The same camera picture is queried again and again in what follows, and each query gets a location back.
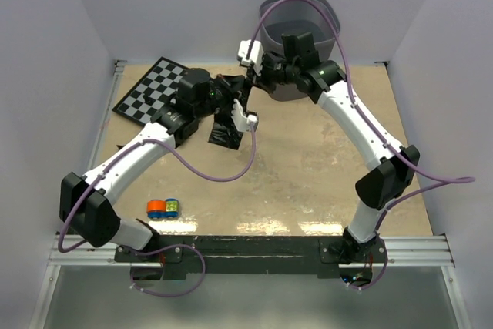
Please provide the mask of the black plastic trash bag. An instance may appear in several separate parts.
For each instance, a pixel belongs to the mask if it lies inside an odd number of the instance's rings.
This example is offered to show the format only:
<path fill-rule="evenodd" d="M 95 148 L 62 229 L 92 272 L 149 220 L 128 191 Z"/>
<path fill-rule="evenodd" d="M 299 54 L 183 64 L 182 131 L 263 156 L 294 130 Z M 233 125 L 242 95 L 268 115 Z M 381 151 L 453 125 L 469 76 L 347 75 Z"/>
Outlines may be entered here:
<path fill-rule="evenodd" d="M 251 90 L 250 85 L 244 85 L 245 77 L 228 75 L 222 75 L 222 77 L 235 88 L 239 88 L 239 92 L 236 92 L 235 97 L 238 98 L 240 104 L 245 109 Z M 238 150 L 242 137 L 243 133 L 236 129 L 228 111 L 221 112 L 214 116 L 213 127 L 208 138 L 208 143 L 222 146 L 227 149 Z"/>

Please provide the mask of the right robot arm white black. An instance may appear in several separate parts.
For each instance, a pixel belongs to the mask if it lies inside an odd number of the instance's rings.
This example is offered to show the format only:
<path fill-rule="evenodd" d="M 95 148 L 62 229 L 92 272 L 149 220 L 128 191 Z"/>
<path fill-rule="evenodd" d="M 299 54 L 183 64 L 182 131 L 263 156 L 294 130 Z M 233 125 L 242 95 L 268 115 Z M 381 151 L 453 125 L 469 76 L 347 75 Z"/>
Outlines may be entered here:
<path fill-rule="evenodd" d="M 420 153 L 415 146 L 402 146 L 357 94 L 348 91 L 344 71 L 334 61 L 321 61 L 311 33 L 282 40 L 283 54 L 264 51 L 257 40 L 242 41 L 237 58 L 253 84 L 268 93 L 296 86 L 336 121 L 361 154 L 368 172 L 355 183 L 356 212 L 343 236 L 327 250 L 341 263 L 362 261 L 376 242 L 384 208 L 411 185 Z"/>

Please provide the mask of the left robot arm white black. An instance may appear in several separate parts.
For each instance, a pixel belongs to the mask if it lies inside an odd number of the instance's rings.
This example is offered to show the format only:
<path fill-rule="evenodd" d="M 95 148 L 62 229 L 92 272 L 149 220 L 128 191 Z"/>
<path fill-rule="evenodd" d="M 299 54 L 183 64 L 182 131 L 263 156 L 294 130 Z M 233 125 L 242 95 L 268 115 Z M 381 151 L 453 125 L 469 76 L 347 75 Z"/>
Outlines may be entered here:
<path fill-rule="evenodd" d="M 252 80 L 245 76 L 217 75 L 205 69 L 189 69 L 176 90 L 164 99 L 142 130 L 104 163 L 83 175 L 69 173 L 61 183 L 58 249 L 68 230 L 74 230 L 85 243 L 101 247 L 106 243 L 129 247 L 142 261 L 159 254 L 158 233 L 141 220 L 120 217 L 114 206 L 125 190 L 151 165 L 167 154 L 177 154 L 208 116 L 225 116 L 239 132 L 252 132 L 255 114 L 244 108 Z"/>

